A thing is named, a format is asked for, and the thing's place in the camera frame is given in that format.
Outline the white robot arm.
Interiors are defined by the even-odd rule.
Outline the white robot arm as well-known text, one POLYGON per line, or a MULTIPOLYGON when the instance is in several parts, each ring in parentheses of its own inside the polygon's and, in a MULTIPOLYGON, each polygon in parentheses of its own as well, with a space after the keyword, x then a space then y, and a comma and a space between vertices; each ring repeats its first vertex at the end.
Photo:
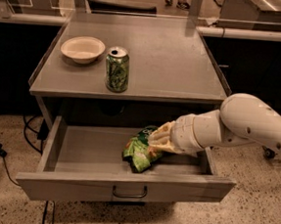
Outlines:
POLYGON ((181 115, 148 137, 149 146, 189 155, 208 147, 257 143, 281 156, 281 115, 249 94, 227 97, 220 109, 181 115))

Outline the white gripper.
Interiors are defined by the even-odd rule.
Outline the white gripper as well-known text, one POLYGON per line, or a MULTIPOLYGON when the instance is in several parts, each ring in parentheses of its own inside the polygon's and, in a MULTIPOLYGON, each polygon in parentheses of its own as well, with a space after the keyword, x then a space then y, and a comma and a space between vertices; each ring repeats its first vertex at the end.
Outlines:
POLYGON ((148 137, 149 146, 162 152, 191 155, 199 149, 194 135, 194 115, 181 115, 175 121, 169 121, 152 132, 148 137))

